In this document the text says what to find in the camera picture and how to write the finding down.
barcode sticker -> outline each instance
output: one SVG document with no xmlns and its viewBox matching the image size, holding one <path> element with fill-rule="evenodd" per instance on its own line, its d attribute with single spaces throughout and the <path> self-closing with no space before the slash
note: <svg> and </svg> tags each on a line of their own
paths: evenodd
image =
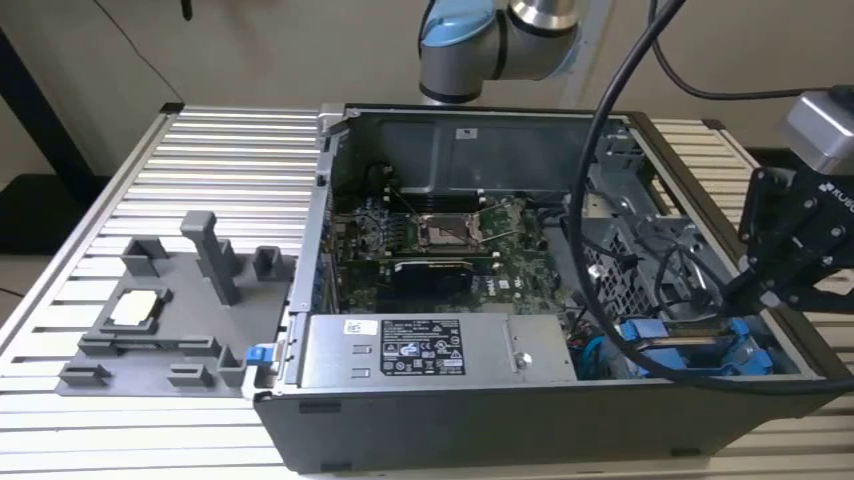
<svg viewBox="0 0 854 480">
<path fill-rule="evenodd" d="M 457 139 L 458 140 L 477 140 L 478 139 L 478 129 L 477 128 L 458 128 L 457 129 Z"/>
<path fill-rule="evenodd" d="M 379 322 L 377 320 L 344 320 L 344 335 L 377 335 Z"/>
</svg>

power supply label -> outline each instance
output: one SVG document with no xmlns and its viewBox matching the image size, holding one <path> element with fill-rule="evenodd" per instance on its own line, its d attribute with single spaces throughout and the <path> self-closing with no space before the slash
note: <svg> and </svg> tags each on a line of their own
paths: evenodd
<svg viewBox="0 0 854 480">
<path fill-rule="evenodd" d="M 385 375 L 466 375 L 459 320 L 383 320 Z"/>
</svg>

metal slotted table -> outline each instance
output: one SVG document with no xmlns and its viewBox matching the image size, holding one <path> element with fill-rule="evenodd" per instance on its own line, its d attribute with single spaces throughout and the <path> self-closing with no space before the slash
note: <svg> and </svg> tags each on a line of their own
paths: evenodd
<svg viewBox="0 0 854 480">
<path fill-rule="evenodd" d="M 134 235 L 159 235 L 170 251 L 188 251 L 180 219 L 187 210 L 204 209 L 216 213 L 216 233 L 236 251 L 276 245 L 298 254 L 318 155 L 316 115 L 187 107 L 158 117 L 0 329 L 0 473 L 87 480 L 298 476 L 282 466 L 247 400 L 60 397 L 52 391 L 124 272 L 118 255 Z M 725 130 L 699 121 L 654 123 L 738 222 L 755 162 Z M 853 280 L 845 272 L 826 288 L 848 291 Z M 809 318 L 854 365 L 854 318 Z M 848 396 L 810 417 L 761 426 L 711 459 L 385 472 L 383 477 L 828 480 L 854 475 L 852 452 L 854 396 Z"/>
</svg>

circuit board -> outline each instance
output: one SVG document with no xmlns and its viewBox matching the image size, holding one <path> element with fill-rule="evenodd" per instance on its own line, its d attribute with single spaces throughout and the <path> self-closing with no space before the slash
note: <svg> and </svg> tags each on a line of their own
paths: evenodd
<svg viewBox="0 0 854 480">
<path fill-rule="evenodd" d="M 340 313 L 563 315 L 562 279 L 537 213 L 525 207 L 525 200 L 507 197 L 473 213 L 421 215 L 389 213 L 374 201 L 339 215 L 336 223 L 346 223 L 336 225 Z M 417 265 L 459 269 L 467 282 L 455 281 L 450 291 L 402 293 L 401 269 Z M 433 283 L 426 282 L 425 289 Z"/>
</svg>

power cable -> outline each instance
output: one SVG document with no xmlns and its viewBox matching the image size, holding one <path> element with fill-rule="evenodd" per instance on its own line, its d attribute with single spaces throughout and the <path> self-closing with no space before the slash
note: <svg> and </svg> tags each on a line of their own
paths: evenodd
<svg viewBox="0 0 854 480">
<path fill-rule="evenodd" d="M 669 380 L 674 383 L 689 385 L 698 388 L 718 390 L 730 393 L 745 393 L 754 395 L 817 395 L 817 394 L 841 394 L 854 391 L 854 379 L 844 380 L 812 380 L 796 382 L 765 382 L 765 381 L 733 381 L 715 377 L 703 377 L 682 370 L 667 368 L 646 355 L 643 355 L 634 346 L 626 341 L 621 333 L 614 328 L 609 319 L 602 303 L 597 298 L 594 284 L 587 276 L 585 248 L 582 242 L 582 215 L 585 206 L 585 191 L 587 188 L 587 175 L 590 166 L 595 160 L 595 147 L 602 136 L 605 124 L 609 120 L 609 114 L 614 109 L 617 98 L 626 88 L 631 74 L 638 68 L 643 56 L 649 52 L 655 39 L 661 32 L 670 24 L 679 9 L 685 5 L 685 0 L 671 0 L 662 8 L 661 13 L 650 23 L 643 35 L 638 39 L 635 45 L 629 52 L 626 60 L 619 66 L 609 86 L 602 95 L 599 105 L 593 115 L 590 130 L 585 139 L 581 157 L 574 159 L 579 162 L 577 177 L 573 184 L 573 196 L 569 207 L 569 227 L 570 235 L 570 253 L 581 284 L 582 293 L 585 294 L 587 308 L 594 319 L 599 324 L 605 335 L 619 349 L 626 358 L 633 361 L 641 368 L 647 370 L 654 377 Z"/>
<path fill-rule="evenodd" d="M 653 19 L 655 18 L 655 12 L 658 11 L 658 0 L 650 0 L 650 11 L 647 13 L 647 23 L 653 23 Z M 703 100 L 715 100 L 723 102 L 742 101 L 742 100 L 771 100 L 775 98 L 790 98 L 798 97 L 805 92 L 810 92 L 814 90 L 828 90 L 826 87 L 817 88 L 790 88 L 788 90 L 767 90 L 761 92 L 742 92 L 742 93 L 718 93 L 718 92 L 707 92 L 706 90 L 701 90 L 699 88 L 693 87 L 679 76 L 677 71 L 674 70 L 670 62 L 667 61 L 667 57 L 665 56 L 665 52 L 662 51 L 662 46 L 658 39 L 653 42 L 653 52 L 655 53 L 655 59 L 658 60 L 658 64 L 667 75 L 667 78 L 677 84 L 677 86 L 682 89 L 685 93 L 691 95 L 693 97 L 702 98 Z"/>
<path fill-rule="evenodd" d="M 10 290 L 8 288 L 3 288 L 0 287 L 0 292 L 12 295 L 14 297 L 19 297 L 19 298 L 24 298 L 24 294 L 20 292 L 16 292 L 15 290 Z"/>
<path fill-rule="evenodd" d="M 119 30 L 119 33 L 122 34 L 122 36 L 124 37 L 124 39 L 128 42 L 128 45 L 131 45 L 131 48 L 134 49 L 134 52 L 136 53 L 136 56 L 140 58 L 140 60 L 143 62 L 146 62 L 146 65 L 148 65 L 148 68 L 151 68 L 151 71 L 155 72 L 155 74 L 158 75 L 158 77 L 160 77 L 160 80 L 163 80 L 163 83 L 166 84 L 166 86 L 170 88 L 170 90 L 172 90 L 172 93 L 175 94 L 175 96 L 178 97 L 178 100 L 184 103 L 184 97 L 182 97 L 182 94 L 178 93 L 178 90 L 175 89 L 175 87 L 172 86 L 172 84 L 170 83 L 170 81 L 166 79 L 166 77 L 163 76 L 163 73 L 160 73 L 160 70 L 158 70 L 158 68 L 152 65 L 152 63 L 148 61 L 148 59 L 146 58 L 146 55 L 143 55 L 143 53 L 139 51 L 139 48 L 136 47 L 136 43 L 134 43 L 134 40 L 131 40 L 131 36 L 128 35 L 128 33 L 124 31 L 124 28 L 122 28 L 122 25 L 119 25 L 119 22 L 116 21 L 115 17 L 112 16 L 112 14 L 110 13 L 110 10 L 107 10 L 107 8 L 104 8 L 104 5 L 102 5 L 100 0 L 92 0 L 92 3 L 95 3 L 95 5 L 98 6 L 98 8 L 100 9 L 102 12 L 104 12 L 104 15 L 107 16 L 107 18 L 110 19 L 110 21 L 112 22 L 112 24 L 115 25 L 116 29 Z"/>
</svg>

